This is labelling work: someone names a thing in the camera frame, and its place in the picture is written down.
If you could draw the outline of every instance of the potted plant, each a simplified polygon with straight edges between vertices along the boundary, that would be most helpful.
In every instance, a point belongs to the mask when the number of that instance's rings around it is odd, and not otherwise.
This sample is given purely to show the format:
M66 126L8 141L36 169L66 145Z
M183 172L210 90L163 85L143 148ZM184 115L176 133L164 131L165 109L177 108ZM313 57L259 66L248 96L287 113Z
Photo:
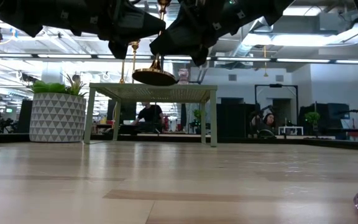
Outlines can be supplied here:
M85 125L85 93L79 79L67 77L70 86L36 81L30 122L30 141L79 142Z
M193 110L193 116L195 117L193 122L190 123L190 127L196 127L196 134L201 134L201 110ZM206 129L211 128L210 123L206 123Z
M312 125L313 132L316 135L316 138L318 138L318 121L320 120L320 114L317 112L309 112L305 114L306 121Z

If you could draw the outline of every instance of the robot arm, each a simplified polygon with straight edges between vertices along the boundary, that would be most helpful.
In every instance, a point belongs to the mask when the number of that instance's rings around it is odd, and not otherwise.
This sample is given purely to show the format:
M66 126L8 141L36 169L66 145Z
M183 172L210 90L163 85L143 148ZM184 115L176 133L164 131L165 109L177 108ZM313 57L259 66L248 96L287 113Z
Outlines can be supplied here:
M165 22L128 0L0 0L0 20L35 37L43 26L97 34L119 59L128 43L157 34Z
M153 54L190 55L199 66L205 63L208 48L218 39L264 17L268 25L282 17L294 0L206 0L204 4L181 0L177 19L157 37L150 48Z

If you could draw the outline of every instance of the man in black shirt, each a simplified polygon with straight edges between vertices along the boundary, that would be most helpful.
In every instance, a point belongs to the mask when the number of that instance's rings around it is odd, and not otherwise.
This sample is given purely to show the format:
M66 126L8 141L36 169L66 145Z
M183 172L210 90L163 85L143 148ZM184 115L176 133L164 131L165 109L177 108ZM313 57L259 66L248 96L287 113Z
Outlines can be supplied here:
M150 102L142 102L144 108L140 111L136 120L132 125L137 125L144 118L145 122L158 123L164 125L164 118L161 107L159 105L151 105Z

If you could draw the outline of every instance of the white geometric planter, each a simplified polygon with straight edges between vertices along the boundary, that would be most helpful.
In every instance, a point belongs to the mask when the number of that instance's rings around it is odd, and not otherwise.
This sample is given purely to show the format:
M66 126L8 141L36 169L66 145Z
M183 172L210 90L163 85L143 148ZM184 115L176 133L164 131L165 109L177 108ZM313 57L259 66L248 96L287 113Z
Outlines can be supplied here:
M86 99L61 94L34 94L30 141L79 142L85 129Z

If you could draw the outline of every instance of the doorway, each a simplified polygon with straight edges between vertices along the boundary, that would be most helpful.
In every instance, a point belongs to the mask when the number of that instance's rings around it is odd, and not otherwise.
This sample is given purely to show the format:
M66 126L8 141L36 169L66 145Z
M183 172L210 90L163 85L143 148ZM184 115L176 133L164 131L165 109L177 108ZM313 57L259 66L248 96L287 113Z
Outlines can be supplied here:
M276 128L284 126L285 121L292 121L291 99L273 99Z

